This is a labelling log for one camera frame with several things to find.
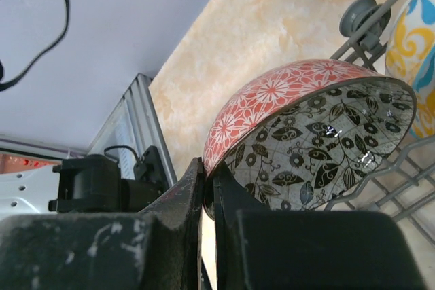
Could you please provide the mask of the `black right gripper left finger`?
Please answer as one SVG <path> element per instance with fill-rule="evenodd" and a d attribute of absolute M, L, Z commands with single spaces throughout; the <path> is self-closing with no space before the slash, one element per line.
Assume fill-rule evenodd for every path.
<path fill-rule="evenodd" d="M 138 213 L 15 215 L 1 222 L 2 289 L 198 289 L 204 168 Z"/>

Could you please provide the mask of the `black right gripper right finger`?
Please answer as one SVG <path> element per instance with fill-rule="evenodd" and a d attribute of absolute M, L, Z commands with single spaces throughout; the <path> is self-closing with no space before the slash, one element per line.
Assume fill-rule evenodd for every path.
<path fill-rule="evenodd" d="M 220 164 L 213 196 L 219 289 L 425 289 L 393 220 L 364 211 L 273 211 Z"/>

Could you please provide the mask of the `pink floral bowl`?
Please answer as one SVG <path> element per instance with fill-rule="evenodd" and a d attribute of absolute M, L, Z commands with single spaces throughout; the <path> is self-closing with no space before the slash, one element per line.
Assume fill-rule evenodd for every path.
<path fill-rule="evenodd" d="M 352 190 L 407 132 L 417 99 L 405 82 L 331 59 L 291 62 L 251 80 L 221 108 L 203 162 L 220 164 L 274 211 L 311 211 Z"/>

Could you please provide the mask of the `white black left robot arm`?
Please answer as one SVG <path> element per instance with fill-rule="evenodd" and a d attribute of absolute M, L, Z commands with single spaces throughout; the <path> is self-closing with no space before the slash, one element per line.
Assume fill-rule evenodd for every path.
<path fill-rule="evenodd" d="M 157 147 L 133 155 L 133 178 L 122 177 L 120 159 L 102 154 L 62 160 L 60 164 L 1 175 L 1 218 L 56 213 L 139 212 L 171 184 Z"/>

